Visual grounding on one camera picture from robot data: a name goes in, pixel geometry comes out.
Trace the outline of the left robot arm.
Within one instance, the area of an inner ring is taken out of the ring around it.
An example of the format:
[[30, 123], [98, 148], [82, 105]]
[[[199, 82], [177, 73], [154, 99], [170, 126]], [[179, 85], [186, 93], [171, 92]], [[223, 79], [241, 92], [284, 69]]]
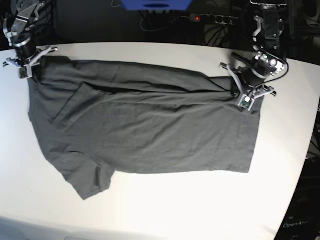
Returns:
[[286, 6], [285, 0], [248, 0], [244, 5], [239, 17], [240, 36], [252, 45], [255, 55], [249, 60], [231, 54], [245, 64], [234, 70], [239, 93], [250, 98], [260, 96], [267, 83], [288, 74], [290, 67], [281, 47], [285, 23], [280, 17], [280, 9]]

